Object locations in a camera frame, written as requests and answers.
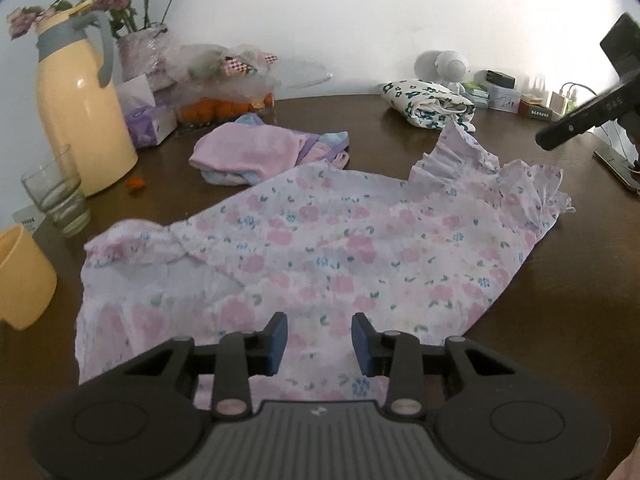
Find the pink floral garment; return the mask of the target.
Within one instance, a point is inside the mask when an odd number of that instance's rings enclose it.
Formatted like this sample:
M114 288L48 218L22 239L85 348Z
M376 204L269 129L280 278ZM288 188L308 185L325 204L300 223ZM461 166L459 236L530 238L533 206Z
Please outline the pink floral garment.
M255 401L382 399L352 350L354 314L424 344L464 334L570 209L562 180L449 126L405 180L313 162L169 226L118 222L85 247L79 378L280 311L288 344L278 374L252 380Z

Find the small boxes on table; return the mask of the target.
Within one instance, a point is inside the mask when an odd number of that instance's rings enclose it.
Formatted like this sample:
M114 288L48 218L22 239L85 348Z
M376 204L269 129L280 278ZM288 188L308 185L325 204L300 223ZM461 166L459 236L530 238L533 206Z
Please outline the small boxes on table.
M463 95L476 107L495 112L517 114L541 122L556 122L577 107L577 92L589 88L576 82L562 84L545 98L537 93L521 92L515 78L493 70L462 84Z

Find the small white desk fan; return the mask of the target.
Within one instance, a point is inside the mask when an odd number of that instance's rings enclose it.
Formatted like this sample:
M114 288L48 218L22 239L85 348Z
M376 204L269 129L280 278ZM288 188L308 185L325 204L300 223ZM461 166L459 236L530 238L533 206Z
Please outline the small white desk fan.
M453 50L425 51L414 63L416 76L432 81L461 82L469 71L468 60Z

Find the white green floral cloth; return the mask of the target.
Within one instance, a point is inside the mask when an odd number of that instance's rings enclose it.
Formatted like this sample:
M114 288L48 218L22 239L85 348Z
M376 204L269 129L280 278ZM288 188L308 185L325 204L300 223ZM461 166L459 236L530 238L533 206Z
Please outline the white green floral cloth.
M453 122L468 133L475 131L475 105L442 84L422 79L401 79L383 84L382 99L418 128L442 130Z

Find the pink blue folded garment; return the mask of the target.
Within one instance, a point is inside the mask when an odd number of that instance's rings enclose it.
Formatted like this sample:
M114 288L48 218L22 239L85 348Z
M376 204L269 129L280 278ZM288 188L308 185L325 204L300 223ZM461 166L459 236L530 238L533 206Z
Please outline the pink blue folded garment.
M315 134L268 125L248 113L195 143L189 164L213 185L256 185L299 165L349 161L346 131Z

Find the yellow mug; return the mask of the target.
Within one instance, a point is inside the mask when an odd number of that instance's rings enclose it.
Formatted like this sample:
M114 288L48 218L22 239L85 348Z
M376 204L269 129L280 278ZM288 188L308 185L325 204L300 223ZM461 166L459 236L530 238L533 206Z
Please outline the yellow mug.
M58 276L24 226L1 233L1 319L26 330L49 307Z

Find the purple tissue pack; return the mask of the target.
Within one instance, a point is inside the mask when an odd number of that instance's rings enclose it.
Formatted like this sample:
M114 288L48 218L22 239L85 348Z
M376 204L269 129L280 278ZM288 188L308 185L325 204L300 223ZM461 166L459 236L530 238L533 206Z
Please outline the purple tissue pack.
M115 90L136 150L162 144L178 128L174 109L157 104L147 76L134 77Z

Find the clear drinking glass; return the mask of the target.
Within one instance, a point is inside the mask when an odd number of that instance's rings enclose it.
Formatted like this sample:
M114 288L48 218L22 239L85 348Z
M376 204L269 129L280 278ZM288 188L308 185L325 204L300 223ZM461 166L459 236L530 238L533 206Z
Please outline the clear drinking glass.
M80 233L91 219L81 183L70 144L56 148L45 162L21 177L21 184L34 205L65 238Z

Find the plastic bag of oranges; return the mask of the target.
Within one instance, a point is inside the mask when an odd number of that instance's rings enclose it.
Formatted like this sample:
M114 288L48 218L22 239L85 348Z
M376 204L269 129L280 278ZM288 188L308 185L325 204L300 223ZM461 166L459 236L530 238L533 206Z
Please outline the plastic bag of oranges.
M264 114L280 90L307 89L332 78L319 62L216 44L178 47L168 55L166 70L175 81L170 102L178 122L190 128Z

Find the pink wrapped vase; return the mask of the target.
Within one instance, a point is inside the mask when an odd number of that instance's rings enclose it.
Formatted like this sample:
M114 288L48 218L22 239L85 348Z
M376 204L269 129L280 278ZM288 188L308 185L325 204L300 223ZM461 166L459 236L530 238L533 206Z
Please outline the pink wrapped vase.
M167 73L166 54L173 43L164 24L154 24L117 39L122 80L144 75L153 93L171 87L175 81Z

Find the yellow thermos jug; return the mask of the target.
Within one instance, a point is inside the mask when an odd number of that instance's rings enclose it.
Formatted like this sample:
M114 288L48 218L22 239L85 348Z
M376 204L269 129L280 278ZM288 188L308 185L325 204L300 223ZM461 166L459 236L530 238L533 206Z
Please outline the yellow thermos jug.
M40 22L36 34L44 132L51 148L72 147L82 192L96 195L138 161L113 84L110 20L86 0Z

